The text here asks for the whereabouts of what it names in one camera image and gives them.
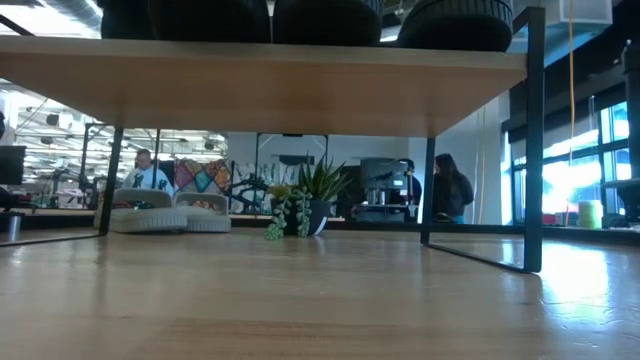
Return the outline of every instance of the wooden tabletop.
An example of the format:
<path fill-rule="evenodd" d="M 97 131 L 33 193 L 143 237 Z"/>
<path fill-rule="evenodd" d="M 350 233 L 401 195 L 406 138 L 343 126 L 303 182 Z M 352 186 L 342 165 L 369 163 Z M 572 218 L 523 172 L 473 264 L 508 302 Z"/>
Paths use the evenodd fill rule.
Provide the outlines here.
<path fill-rule="evenodd" d="M 435 136 L 520 54 L 0 36 L 0 77 L 128 128 Z"/>
<path fill-rule="evenodd" d="M 523 246 L 442 235 L 507 261 Z M 522 275 L 419 238 L 234 228 L 0 248 L 0 359 L 638 359 L 636 249 L 545 243 L 543 272 Z"/>

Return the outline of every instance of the shelf underside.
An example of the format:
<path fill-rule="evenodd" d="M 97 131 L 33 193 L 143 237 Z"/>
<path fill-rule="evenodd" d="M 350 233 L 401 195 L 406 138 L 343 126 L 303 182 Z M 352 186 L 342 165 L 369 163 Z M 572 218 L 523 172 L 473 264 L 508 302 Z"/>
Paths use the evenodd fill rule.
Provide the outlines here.
<path fill-rule="evenodd" d="M 436 136 L 525 75 L 500 53 L 0 37 L 0 77 L 128 128 Z"/>

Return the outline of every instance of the orange cord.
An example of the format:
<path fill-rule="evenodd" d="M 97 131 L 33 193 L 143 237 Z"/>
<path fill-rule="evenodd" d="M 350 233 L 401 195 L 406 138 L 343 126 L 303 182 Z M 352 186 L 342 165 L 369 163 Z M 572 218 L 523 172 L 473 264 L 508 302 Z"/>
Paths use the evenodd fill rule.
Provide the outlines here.
<path fill-rule="evenodd" d="M 576 95 L 573 74 L 573 18 L 575 13 L 575 0 L 569 0 L 569 97 L 571 108 L 571 137 L 569 140 L 569 171 L 573 162 L 573 136 L 576 124 Z M 567 197 L 567 211 L 564 216 L 564 226 L 569 226 L 569 198 Z"/>
<path fill-rule="evenodd" d="M 485 169 L 487 168 L 487 106 L 482 107 L 482 185 L 480 185 L 480 211 L 478 213 L 478 224 L 482 224 L 482 209 L 484 208 L 484 183 Z"/>

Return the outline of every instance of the window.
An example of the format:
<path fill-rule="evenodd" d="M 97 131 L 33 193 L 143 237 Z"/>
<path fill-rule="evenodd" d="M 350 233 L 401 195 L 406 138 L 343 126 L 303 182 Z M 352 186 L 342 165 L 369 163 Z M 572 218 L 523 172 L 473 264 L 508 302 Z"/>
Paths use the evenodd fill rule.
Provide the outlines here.
<path fill-rule="evenodd" d="M 542 168 L 542 211 L 556 214 L 577 212 L 578 203 L 600 200 L 600 162 L 598 156 L 586 156 L 568 161 L 546 164 Z M 515 172 L 516 219 L 524 219 L 526 169 Z"/>
<path fill-rule="evenodd" d="M 583 134 L 575 136 L 573 139 L 567 139 L 557 142 L 542 153 L 543 158 L 555 157 L 568 154 L 569 150 L 578 151 L 598 145 L 598 129 L 589 130 Z"/>
<path fill-rule="evenodd" d="M 604 178 L 605 181 L 631 179 L 628 148 L 604 153 Z M 615 189 L 606 190 L 606 205 L 608 214 L 624 215 L 624 203 Z"/>
<path fill-rule="evenodd" d="M 600 112 L 602 119 L 602 142 L 610 143 L 629 137 L 627 103 L 623 102 Z"/>

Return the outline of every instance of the computer monitor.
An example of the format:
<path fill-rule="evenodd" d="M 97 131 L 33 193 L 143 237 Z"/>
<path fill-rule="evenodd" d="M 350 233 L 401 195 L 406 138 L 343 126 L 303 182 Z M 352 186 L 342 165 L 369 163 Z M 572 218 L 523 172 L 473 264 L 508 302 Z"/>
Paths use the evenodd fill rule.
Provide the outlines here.
<path fill-rule="evenodd" d="M 0 184 L 22 184 L 26 151 L 26 146 L 0 146 Z"/>

